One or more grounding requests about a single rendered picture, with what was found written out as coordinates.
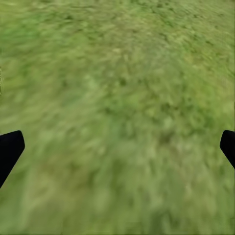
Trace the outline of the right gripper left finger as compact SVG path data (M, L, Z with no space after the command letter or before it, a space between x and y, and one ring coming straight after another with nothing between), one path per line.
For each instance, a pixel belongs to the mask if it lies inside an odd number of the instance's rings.
M25 149L20 130L0 136L0 188Z

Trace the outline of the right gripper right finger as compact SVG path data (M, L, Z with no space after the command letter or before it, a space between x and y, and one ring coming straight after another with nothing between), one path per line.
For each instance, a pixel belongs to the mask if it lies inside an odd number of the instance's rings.
M223 132L220 148L235 168L235 132L229 130Z

